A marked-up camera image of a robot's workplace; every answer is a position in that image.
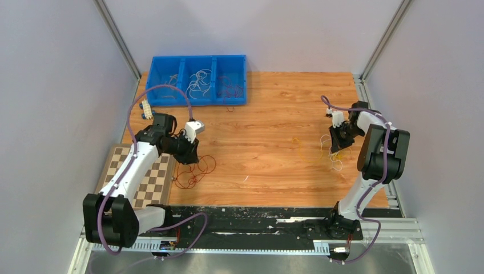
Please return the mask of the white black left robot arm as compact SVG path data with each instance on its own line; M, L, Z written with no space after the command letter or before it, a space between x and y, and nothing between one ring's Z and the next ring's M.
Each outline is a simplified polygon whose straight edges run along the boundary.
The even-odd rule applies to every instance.
M86 239L101 244L112 255L130 248L137 237L154 229L160 236L170 235L175 222L168 217L166 205L149 204L135 210L132 200L148 170L163 155L169 154L183 165L198 163L197 135L205 130L200 120L190 118L178 134L176 118L157 113L153 122L132 136L128 156L110 182L98 194L83 200Z

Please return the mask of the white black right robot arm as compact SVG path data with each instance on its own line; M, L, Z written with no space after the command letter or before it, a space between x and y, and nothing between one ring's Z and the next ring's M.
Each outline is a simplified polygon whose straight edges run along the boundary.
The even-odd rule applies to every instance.
M410 133L395 128L379 111L368 103L353 103L344 117L344 108L331 104L326 116L329 127L331 153L350 147L357 136L364 137L357 159L359 172L348 194L330 212L326 232L332 239L344 239L356 232L362 213L373 196L385 185L399 179L404 172Z

